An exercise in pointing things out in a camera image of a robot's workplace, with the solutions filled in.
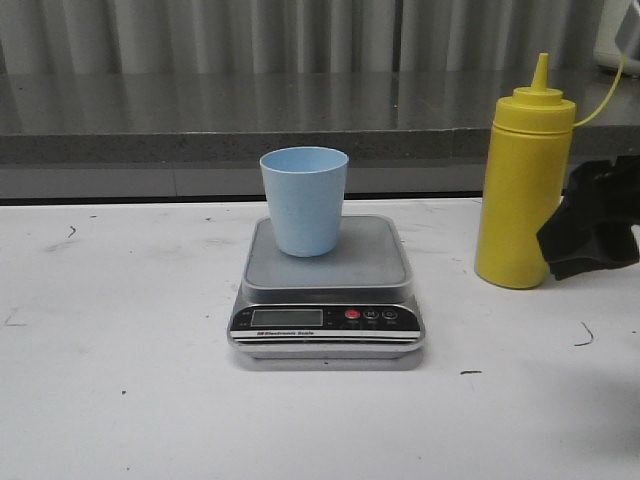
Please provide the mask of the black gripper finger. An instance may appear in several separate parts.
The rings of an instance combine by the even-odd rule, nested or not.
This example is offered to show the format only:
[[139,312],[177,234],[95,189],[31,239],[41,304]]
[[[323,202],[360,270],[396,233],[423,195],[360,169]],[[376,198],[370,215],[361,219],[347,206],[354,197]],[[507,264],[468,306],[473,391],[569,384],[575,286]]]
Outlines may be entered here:
[[638,223],[639,161],[591,161],[570,173],[565,195],[537,240],[551,274],[563,280],[638,263],[632,232]]

